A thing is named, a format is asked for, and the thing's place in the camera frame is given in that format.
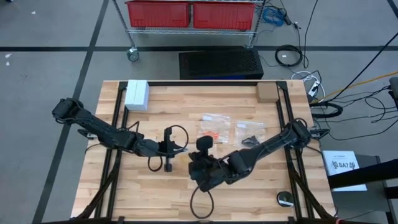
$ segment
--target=table frame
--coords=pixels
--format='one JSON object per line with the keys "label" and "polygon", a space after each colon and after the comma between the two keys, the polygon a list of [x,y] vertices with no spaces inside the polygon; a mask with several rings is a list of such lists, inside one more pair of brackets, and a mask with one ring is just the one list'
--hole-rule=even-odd
{"label": "table frame", "polygon": [[[154,81],[151,82],[149,81],[149,86],[256,86],[258,84],[258,81],[249,81],[249,82],[231,82],[231,81],[199,81],[199,82],[192,82],[192,81],[179,81],[179,82],[162,82],[162,81]],[[287,88],[287,82],[286,81],[275,81],[275,84],[278,87],[278,96],[279,99],[276,102],[276,106],[277,106],[277,112],[278,112],[278,117],[279,117],[279,123],[281,126],[281,129],[286,125],[286,122],[284,120],[284,112],[282,109],[282,102],[281,102],[281,98],[279,95],[279,90],[282,90],[283,94],[284,94],[284,100],[285,100],[285,105],[286,105],[286,110],[287,110],[287,116],[289,120],[294,119],[293,116],[293,109],[292,109],[292,105],[290,103],[290,97],[289,97],[289,91]],[[122,101],[122,95],[123,95],[123,91],[126,89],[127,87],[127,82],[119,82],[119,86],[118,86],[118,94],[116,97],[116,104],[114,107],[114,113],[113,113],[113,118],[112,118],[112,126],[116,127],[116,124],[118,122],[118,114],[119,114],[119,110],[120,110],[120,106],[121,106],[121,101]],[[125,128],[127,125],[127,118],[128,118],[128,114],[129,114],[129,110],[125,107],[124,108],[124,113],[123,113],[123,118],[122,118],[122,122],[121,122],[121,127]],[[286,156],[286,163],[287,163],[287,169],[288,169],[288,173],[289,173],[289,180],[290,180],[290,188],[292,191],[292,195],[294,198],[294,209],[295,209],[295,214],[296,214],[296,218],[302,218],[302,211],[300,208],[300,200],[299,200],[299,193],[297,192],[297,184],[294,181],[294,179],[291,176],[291,173],[294,171],[294,166],[293,166],[293,160],[292,160],[292,156],[291,156],[291,148],[288,146],[284,147],[285,149],[285,156]],[[297,156],[297,167],[298,167],[298,171],[299,174],[302,178],[302,180],[304,181],[305,185],[308,186],[307,184],[307,178],[305,175],[305,168],[304,168],[304,164],[303,164],[303,160],[300,157],[300,148],[295,148],[295,153]],[[101,186],[105,183],[106,178],[108,176],[108,172],[109,172],[109,165],[111,163],[111,157],[112,157],[112,149],[107,148],[106,150],[106,154],[105,154],[105,158],[104,158],[104,166],[103,166],[103,171],[102,171],[102,175],[101,175]],[[111,219],[112,218],[112,214],[113,214],[113,207],[114,207],[114,200],[116,197],[116,189],[117,189],[117,182],[118,182],[118,174],[119,174],[119,169],[120,169],[120,163],[121,163],[121,158],[122,158],[122,151],[118,150],[116,153],[116,157],[114,160],[114,168],[116,169],[116,175],[115,178],[112,181],[111,184],[111,190],[110,190],[110,195],[109,195],[109,200],[108,200],[108,207],[107,207],[107,212],[106,212],[106,218]],[[314,218],[314,213],[313,213],[313,209],[311,206],[310,201],[308,200],[308,198],[305,197],[304,195],[304,199],[305,199],[305,204],[307,207],[307,212],[308,212],[308,217],[309,218]],[[95,214],[94,214],[94,218],[100,218],[101,217],[101,211],[103,208],[103,199],[101,199],[96,207],[95,210]],[[164,222],[153,222],[153,221],[124,221],[123,217],[120,217],[119,219],[120,223],[129,223],[129,224],[138,224],[138,223],[153,223],[153,224],[162,224],[162,223],[170,223],[168,221],[164,221]],[[173,222],[173,223],[192,223],[192,222],[186,222],[186,221],[180,221],[180,222]],[[273,221],[264,221],[264,222],[234,222],[234,221],[230,221],[230,222],[212,222],[212,223],[234,223],[234,224],[238,224],[238,223],[278,223],[278,224],[282,224],[282,223],[294,223],[294,217],[288,217],[288,220],[283,222],[283,221],[277,221],[277,222],[273,222]]]}

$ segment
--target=small brown box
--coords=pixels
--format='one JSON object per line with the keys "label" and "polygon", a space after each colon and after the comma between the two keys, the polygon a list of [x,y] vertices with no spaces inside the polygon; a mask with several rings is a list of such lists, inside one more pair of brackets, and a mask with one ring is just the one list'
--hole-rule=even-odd
{"label": "small brown box", "polygon": [[259,82],[256,87],[257,102],[275,103],[278,101],[278,89],[274,82]]}

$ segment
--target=cart wheel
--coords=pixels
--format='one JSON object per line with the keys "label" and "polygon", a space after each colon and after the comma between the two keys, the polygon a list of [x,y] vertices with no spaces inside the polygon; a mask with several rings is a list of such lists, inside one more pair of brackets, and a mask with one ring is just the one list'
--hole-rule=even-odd
{"label": "cart wheel", "polygon": [[138,60],[139,59],[138,50],[134,47],[130,48],[127,51],[127,58],[129,59],[130,62],[135,62],[136,60]]}

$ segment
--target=yellow cable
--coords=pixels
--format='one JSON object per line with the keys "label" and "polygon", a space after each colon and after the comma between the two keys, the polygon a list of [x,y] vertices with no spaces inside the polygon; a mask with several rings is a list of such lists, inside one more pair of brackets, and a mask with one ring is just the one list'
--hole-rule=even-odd
{"label": "yellow cable", "polygon": [[[380,78],[386,78],[386,77],[389,77],[389,76],[392,76],[392,75],[396,75],[396,74],[398,74],[398,71],[391,72],[391,73],[388,73],[388,74],[385,74],[385,75],[380,75],[380,76],[378,76],[378,77],[376,77],[376,78],[372,78],[372,79],[369,79],[369,80],[366,80],[366,81],[363,81],[363,82],[359,82],[359,83],[354,84],[354,85],[350,85],[347,89],[349,89],[349,88],[354,88],[354,87],[356,87],[356,86],[359,86],[359,85],[362,85],[362,84],[366,84],[366,83],[369,83],[369,82],[373,82],[374,80],[378,80],[378,79],[380,79]],[[317,100],[313,101],[312,103],[318,103],[320,100],[323,100],[323,99],[325,99],[325,98],[328,98],[329,96],[334,95],[334,94],[336,94],[336,93],[339,93],[339,92],[341,92],[341,91],[343,91],[343,89],[336,90],[336,91],[334,91],[333,93],[330,93],[329,95],[326,95],[325,97],[322,97],[322,98],[320,98],[320,99],[317,99]]]}

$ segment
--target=power strip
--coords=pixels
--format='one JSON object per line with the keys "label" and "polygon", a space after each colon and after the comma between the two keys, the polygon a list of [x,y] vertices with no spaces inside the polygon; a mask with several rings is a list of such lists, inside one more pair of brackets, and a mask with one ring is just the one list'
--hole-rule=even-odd
{"label": "power strip", "polygon": [[317,93],[317,87],[319,86],[319,84],[321,84],[319,81],[315,81],[310,89],[310,91],[308,91],[308,94],[312,97],[315,96],[315,94]]}

